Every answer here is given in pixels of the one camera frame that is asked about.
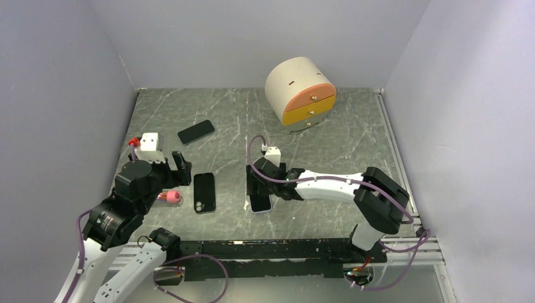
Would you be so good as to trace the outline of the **black phone case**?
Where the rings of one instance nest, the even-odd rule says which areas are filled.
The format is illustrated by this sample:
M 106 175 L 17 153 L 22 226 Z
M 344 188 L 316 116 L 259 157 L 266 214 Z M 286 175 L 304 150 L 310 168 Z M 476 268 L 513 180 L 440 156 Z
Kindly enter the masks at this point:
M 196 174 L 194 183 L 194 211 L 197 214 L 216 210 L 215 177 L 212 173 Z

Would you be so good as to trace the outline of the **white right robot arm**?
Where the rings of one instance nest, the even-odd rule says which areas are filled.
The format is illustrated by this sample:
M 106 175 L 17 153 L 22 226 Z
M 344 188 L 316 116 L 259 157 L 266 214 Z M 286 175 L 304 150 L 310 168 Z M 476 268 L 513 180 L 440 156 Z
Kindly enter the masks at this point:
M 395 235 L 402 224 L 412 224 L 406 209 L 409 193 L 376 167 L 364 173 L 333 175 L 275 165 L 262 157 L 246 166 L 247 195 L 275 195 L 285 201 L 323 199 L 356 205 L 363 221 L 351 233 L 347 254 L 361 262 L 385 235 Z

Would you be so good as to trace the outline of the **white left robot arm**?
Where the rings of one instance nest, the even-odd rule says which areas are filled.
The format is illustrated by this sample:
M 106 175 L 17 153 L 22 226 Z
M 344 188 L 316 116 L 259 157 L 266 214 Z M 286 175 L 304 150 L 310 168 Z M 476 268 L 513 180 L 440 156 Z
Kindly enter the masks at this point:
M 156 229 L 149 243 L 109 281 L 110 267 L 142 225 L 158 195 L 192 181 L 192 163 L 172 152 L 177 169 L 166 160 L 133 158 L 115 177 L 110 196 L 79 215 L 76 222 L 79 253 L 56 302 L 124 302 L 160 264 L 175 264 L 180 257 L 179 236 Z

